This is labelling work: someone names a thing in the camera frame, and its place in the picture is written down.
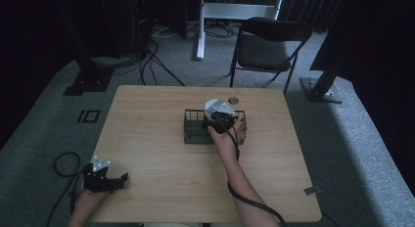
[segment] table top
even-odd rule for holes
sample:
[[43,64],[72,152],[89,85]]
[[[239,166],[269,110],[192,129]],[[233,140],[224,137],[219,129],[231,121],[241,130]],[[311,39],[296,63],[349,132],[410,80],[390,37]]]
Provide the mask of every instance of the table top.
[[239,222],[214,145],[184,143],[184,111],[210,99],[245,111],[240,165],[265,200],[288,222],[321,218],[282,91],[255,88],[120,86],[95,156],[111,161],[108,178],[129,173],[93,222]]

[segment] black wire basket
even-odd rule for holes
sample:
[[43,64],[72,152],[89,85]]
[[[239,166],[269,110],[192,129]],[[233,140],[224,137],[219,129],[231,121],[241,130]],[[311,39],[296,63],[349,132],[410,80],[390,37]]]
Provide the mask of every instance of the black wire basket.
[[[247,118],[244,111],[235,111],[233,114],[242,121],[242,139],[240,145],[244,144],[247,132]],[[184,111],[184,143],[185,144],[213,144],[213,140],[204,127],[205,111],[185,110]]]

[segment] black curtain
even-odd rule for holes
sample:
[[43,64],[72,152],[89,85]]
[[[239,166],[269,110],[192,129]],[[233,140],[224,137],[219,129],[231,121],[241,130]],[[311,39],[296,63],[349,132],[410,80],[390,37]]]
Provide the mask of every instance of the black curtain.
[[346,0],[311,69],[338,71],[415,193],[415,0]]

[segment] gray carpet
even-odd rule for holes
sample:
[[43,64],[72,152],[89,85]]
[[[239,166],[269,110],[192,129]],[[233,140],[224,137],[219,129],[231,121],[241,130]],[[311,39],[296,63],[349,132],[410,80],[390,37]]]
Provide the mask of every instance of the gray carpet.
[[[228,86],[228,72],[235,38],[207,36],[205,58],[196,61],[197,36],[185,40],[160,33],[157,57],[188,86]],[[309,71],[325,34],[314,33],[300,52],[299,62],[286,95],[301,149],[317,195],[323,218],[316,223],[290,226],[414,226],[415,200],[396,169],[387,148],[367,114],[352,84],[337,78],[344,103],[310,103],[300,86],[300,77],[318,77]],[[119,62],[99,59],[100,62]],[[152,64],[157,85],[178,85],[156,62]],[[77,152],[87,163],[95,149],[115,91],[119,85],[137,84],[138,68],[118,68],[107,92],[86,92],[64,97],[79,69],[75,62],[59,71],[32,110],[0,152],[0,226],[45,226],[49,213],[69,179],[58,176],[54,159],[64,152]],[[270,82],[272,74],[237,72],[235,87],[283,88],[286,74]],[[155,85],[151,70],[144,79]],[[93,122],[78,122],[82,111],[101,113]],[[72,159],[61,163],[70,173]],[[58,205],[51,226],[66,226],[69,198]],[[131,224],[91,224],[91,226],[138,226]]]

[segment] person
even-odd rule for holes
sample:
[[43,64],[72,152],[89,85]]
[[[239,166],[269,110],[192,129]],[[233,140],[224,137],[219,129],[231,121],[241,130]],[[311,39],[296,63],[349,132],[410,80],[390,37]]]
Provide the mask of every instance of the person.
[[[228,182],[233,190],[239,195],[265,204],[265,201],[256,192],[255,188],[245,175],[244,170],[239,165],[234,142],[227,133],[219,134],[212,127],[207,128],[210,137],[213,139],[217,153],[223,163],[228,177]],[[234,138],[242,138],[242,121],[236,120],[233,128],[229,131]],[[85,226],[89,218],[99,208],[108,193],[92,193],[84,191],[75,201],[75,209],[69,221],[69,227]],[[279,226],[277,219],[269,212],[256,206],[246,204],[236,198],[233,199],[241,225],[244,227]]]

